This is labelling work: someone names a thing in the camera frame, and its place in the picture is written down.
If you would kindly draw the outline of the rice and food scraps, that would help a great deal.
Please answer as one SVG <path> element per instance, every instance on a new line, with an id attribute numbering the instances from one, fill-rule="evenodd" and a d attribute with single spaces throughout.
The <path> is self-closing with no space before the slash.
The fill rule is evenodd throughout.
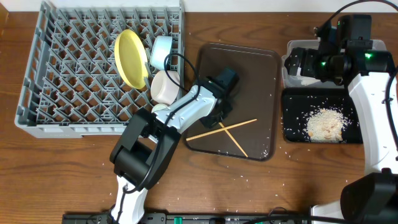
<path id="1" fill-rule="evenodd" d="M 350 124 L 341 111 L 318 108 L 305 117 L 303 133 L 310 142 L 341 142 L 343 131 Z"/>

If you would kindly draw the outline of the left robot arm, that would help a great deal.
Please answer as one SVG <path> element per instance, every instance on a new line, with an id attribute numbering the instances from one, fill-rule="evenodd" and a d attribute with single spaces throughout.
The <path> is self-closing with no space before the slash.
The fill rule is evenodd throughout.
<path id="1" fill-rule="evenodd" d="M 205 77 L 181 99 L 151 113 L 139 109 L 112 150 L 109 160 L 118 181 L 118 196 L 109 223 L 138 223 L 149 189 L 167 169 L 182 134 L 195 122 L 213 128 L 233 109 L 229 95 L 238 74 L 225 68 Z"/>

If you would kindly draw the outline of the white plastic cup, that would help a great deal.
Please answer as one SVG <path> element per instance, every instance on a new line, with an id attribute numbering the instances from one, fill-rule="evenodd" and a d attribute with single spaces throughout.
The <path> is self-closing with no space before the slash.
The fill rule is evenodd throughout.
<path id="1" fill-rule="evenodd" d="M 158 103 L 152 108 L 151 113 L 154 113 L 154 112 L 159 111 L 159 110 L 166 109 L 167 107 L 168 107 L 168 105 L 166 105 L 166 104 Z"/>

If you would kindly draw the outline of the yellow plate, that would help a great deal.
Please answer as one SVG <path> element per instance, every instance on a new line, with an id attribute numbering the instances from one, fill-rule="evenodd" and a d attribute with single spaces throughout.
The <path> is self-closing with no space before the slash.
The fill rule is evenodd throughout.
<path id="1" fill-rule="evenodd" d="M 139 36 L 126 29 L 117 37 L 114 45 L 114 57 L 119 75 L 131 88 L 145 87 L 145 77 L 148 76 L 145 63 L 147 55 Z"/>

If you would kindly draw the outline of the wooden chopstick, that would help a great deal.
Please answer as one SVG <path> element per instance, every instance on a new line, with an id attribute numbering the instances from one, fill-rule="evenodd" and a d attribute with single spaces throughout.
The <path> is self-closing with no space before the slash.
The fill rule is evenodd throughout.
<path id="1" fill-rule="evenodd" d="M 230 126 L 227 126 L 227 127 L 224 127 L 224 128 L 220 128 L 220 129 L 216 129 L 216 130 L 213 130 L 213 131 L 208 131 L 206 133 L 202 133 L 202 134 L 199 134 L 199 135 L 196 135 L 196 136 L 192 136 L 192 137 L 186 138 L 186 140 L 187 141 L 191 141 L 191 140 L 194 140 L 194 139 L 202 138 L 202 137 L 205 137 L 205 136 L 209 136 L 211 134 L 215 134 L 215 133 L 227 131 L 229 129 L 237 128 L 239 126 L 243 126 L 245 124 L 249 124 L 249 123 L 252 123 L 252 122 L 255 122 L 255 121 L 257 121 L 257 119 L 251 119 L 249 121 L 244 121 L 244 122 L 233 124 L 233 125 L 230 125 Z"/>
<path id="2" fill-rule="evenodd" d="M 248 155 L 246 154 L 246 152 L 245 152 L 245 150 L 240 146 L 240 144 L 237 142 L 237 140 L 233 137 L 233 135 L 228 131 L 229 129 L 231 129 L 231 128 L 236 128 L 236 127 L 238 127 L 238 126 L 241 126 L 241 125 L 244 125 L 245 124 L 245 122 L 243 122 L 243 124 L 234 124 L 234 125 L 231 125 L 231 126 L 228 126 L 228 127 L 226 127 L 226 126 L 224 126 L 224 124 L 223 123 L 219 123 L 219 125 L 222 127 L 222 128 L 224 128 L 224 131 L 227 133 L 227 135 L 229 136 L 229 138 L 234 142 L 234 144 L 238 147 L 238 149 L 246 156 L 246 157 L 248 157 Z"/>

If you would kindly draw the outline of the light blue bowl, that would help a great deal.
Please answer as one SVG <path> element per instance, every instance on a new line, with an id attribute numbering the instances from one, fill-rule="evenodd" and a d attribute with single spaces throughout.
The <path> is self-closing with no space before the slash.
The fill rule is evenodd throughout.
<path id="1" fill-rule="evenodd" d="M 164 69 L 164 60 L 166 56 L 171 52 L 172 49 L 172 37 L 160 35 L 155 38 L 155 42 L 153 44 L 151 56 L 150 56 L 150 64 L 158 69 Z"/>

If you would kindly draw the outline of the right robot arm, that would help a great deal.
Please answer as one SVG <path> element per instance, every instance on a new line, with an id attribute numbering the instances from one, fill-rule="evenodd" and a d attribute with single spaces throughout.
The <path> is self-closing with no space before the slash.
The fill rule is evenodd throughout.
<path id="1" fill-rule="evenodd" d="M 343 86 L 353 101 L 364 145 L 364 176 L 335 202 L 311 208 L 312 223 L 397 222 L 397 68 L 371 39 L 371 16 L 341 16 L 315 40 L 292 40 L 282 73 L 316 87 Z"/>

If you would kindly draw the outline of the dark brown serving tray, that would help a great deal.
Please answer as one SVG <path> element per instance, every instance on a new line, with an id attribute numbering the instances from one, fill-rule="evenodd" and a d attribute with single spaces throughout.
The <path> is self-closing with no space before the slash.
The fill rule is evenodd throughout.
<path id="1" fill-rule="evenodd" d="M 198 152 L 253 161 L 267 161 L 276 146 L 279 112 L 281 58 L 272 50 L 235 45 L 205 44 L 198 53 L 197 69 L 201 77 L 216 77 L 223 69 L 234 70 L 239 81 L 231 92 L 233 110 L 222 121 L 224 126 L 257 119 L 228 131 L 245 150 L 246 157 L 225 131 L 187 141 L 186 138 L 220 129 L 206 128 L 197 121 L 186 130 L 183 143 Z"/>

